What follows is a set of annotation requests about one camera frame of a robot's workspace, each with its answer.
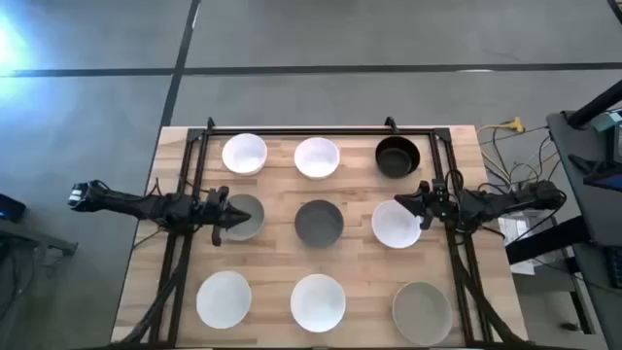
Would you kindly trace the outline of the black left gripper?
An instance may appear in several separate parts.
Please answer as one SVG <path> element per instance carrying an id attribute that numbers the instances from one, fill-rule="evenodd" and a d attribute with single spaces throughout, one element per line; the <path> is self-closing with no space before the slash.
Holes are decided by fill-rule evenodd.
<path id="1" fill-rule="evenodd" d="M 225 219 L 225 228 L 231 229 L 240 224 L 244 224 L 252 219 L 250 213 L 237 208 L 232 201 L 226 203 L 226 193 L 209 193 L 206 200 L 201 202 L 195 213 L 196 230 L 208 225 L 214 226 L 211 234 L 212 244 L 216 247 L 222 245 L 221 238 L 221 216 L 224 212 L 229 217 Z"/>

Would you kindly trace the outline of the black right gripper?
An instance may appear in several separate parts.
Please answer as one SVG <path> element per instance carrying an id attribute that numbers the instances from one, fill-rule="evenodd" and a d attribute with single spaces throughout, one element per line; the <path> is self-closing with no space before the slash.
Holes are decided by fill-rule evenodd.
<path id="1" fill-rule="evenodd" d="M 422 217 L 421 230 L 427 230 L 432 225 L 432 219 L 437 218 L 443 224 L 454 228 L 460 221 L 460 204 L 458 200 L 450 199 L 447 185 L 442 180 L 421 181 L 419 190 L 415 193 L 396 194 L 394 200 L 413 216 Z"/>

